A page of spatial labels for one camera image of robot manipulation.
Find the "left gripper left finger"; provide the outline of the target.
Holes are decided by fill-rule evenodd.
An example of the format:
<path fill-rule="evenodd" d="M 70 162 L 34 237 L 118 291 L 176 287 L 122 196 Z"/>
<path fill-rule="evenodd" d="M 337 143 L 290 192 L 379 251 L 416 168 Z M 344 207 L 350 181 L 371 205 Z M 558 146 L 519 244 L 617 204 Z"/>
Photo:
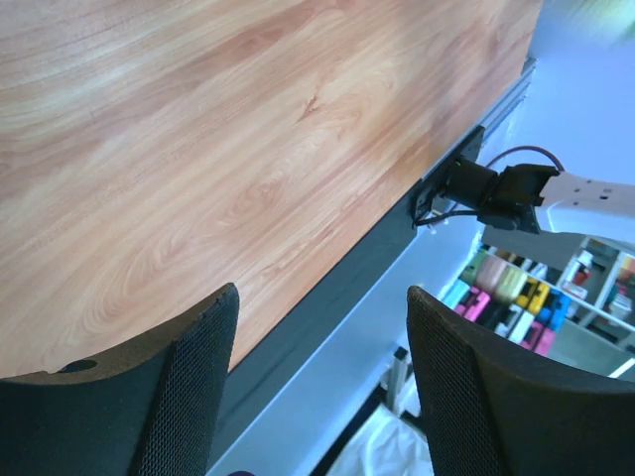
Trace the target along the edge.
<path fill-rule="evenodd" d="M 226 284 L 58 372 L 2 380 L 2 474 L 205 474 L 239 306 Z"/>

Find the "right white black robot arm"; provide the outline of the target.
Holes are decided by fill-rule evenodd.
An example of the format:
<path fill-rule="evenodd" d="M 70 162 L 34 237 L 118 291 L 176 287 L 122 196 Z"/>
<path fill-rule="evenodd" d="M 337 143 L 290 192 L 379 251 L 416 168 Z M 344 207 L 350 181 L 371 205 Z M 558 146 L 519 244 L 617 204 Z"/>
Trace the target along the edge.
<path fill-rule="evenodd" d="M 460 160 L 448 170 L 441 193 L 497 229 L 634 241 L 634 187 L 628 184 L 548 166 L 518 165 L 497 173 Z"/>

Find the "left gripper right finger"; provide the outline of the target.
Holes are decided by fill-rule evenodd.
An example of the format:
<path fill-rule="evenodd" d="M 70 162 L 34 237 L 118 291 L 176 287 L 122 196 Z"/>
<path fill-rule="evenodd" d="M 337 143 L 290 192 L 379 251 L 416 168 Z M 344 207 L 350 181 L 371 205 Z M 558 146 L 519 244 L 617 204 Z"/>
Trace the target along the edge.
<path fill-rule="evenodd" d="M 634 385 L 542 357 L 408 290 L 437 475 L 631 475 Z"/>

